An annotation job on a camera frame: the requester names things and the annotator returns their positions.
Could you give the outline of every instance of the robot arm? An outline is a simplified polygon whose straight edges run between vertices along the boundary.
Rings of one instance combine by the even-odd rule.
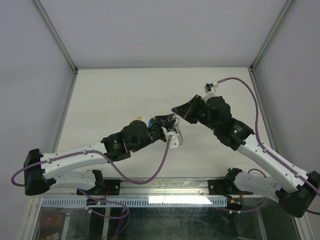
[[[320,187],[320,174],[307,173],[262,142],[260,146],[254,131],[245,123],[232,117],[230,106],[221,96],[216,96],[217,82],[207,84],[206,96],[194,96],[189,102],[174,107],[172,112],[191,124],[201,123],[211,129],[222,144],[230,147],[266,170],[272,177],[259,177],[238,168],[229,170],[224,178],[226,189],[239,189],[265,196],[276,201],[289,214],[301,218],[316,193],[300,177],[315,188]],[[268,152],[293,168],[293,174]]]
[[[38,195],[45,193],[50,188],[83,190],[104,188],[101,171],[71,170],[107,163],[103,155],[95,152],[103,153],[112,162],[117,162],[130,158],[131,152],[137,152],[158,140],[167,142],[169,137],[171,139],[170,148],[176,148],[182,144],[182,136],[173,114],[155,116],[150,119],[149,126],[139,119],[134,120],[120,132],[79,149],[44,154],[39,149],[33,149],[29,152],[24,167],[40,161],[43,164],[24,171],[25,194]]]

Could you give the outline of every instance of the metal grille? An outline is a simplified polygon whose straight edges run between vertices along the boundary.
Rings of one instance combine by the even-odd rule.
[[[131,197],[110,197],[110,201],[121,203],[129,208],[223,208],[227,206],[227,199],[223,197],[208,197],[212,204],[196,204],[196,203],[150,203],[149,198],[131,198]],[[43,207],[57,208],[85,208],[86,197],[44,197]],[[122,206],[107,203],[106,205],[94,205],[90,208],[122,208]]]

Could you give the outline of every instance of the wall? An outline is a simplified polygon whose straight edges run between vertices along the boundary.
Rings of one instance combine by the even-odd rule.
[[[62,131],[58,152],[90,145],[119,132],[135,118],[167,115],[173,107],[204,96],[204,85],[214,79],[236,76],[251,85],[246,68],[145,68],[80,70]],[[255,108],[248,90],[237,81],[218,88],[235,118],[254,127]],[[262,120],[261,134],[267,139]],[[159,177],[223,177],[228,168],[249,170],[257,165],[222,145],[203,125],[181,121],[183,145],[171,149]],[[150,177],[165,150],[161,141],[116,165],[129,177]],[[109,164],[88,166],[101,169],[105,177],[119,177]]]
[[[13,240],[28,197],[10,178],[28,151],[50,150],[72,72],[31,1],[0,7],[0,239]],[[23,183],[23,175],[17,177]]]
[[[320,2],[295,1],[256,69],[279,152],[320,172]],[[320,212],[316,198],[309,208]],[[320,217],[309,215],[320,239]]]

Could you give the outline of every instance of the gray wall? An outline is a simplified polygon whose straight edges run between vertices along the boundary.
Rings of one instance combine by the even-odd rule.
[[[0,239],[15,239],[28,198],[11,184],[29,150],[48,151],[72,72],[30,0],[0,7]],[[23,182],[23,176],[17,178]]]
[[[320,1],[297,0],[256,69],[279,152],[320,172]],[[309,208],[320,212],[319,197]],[[309,215],[320,239],[320,216]]]

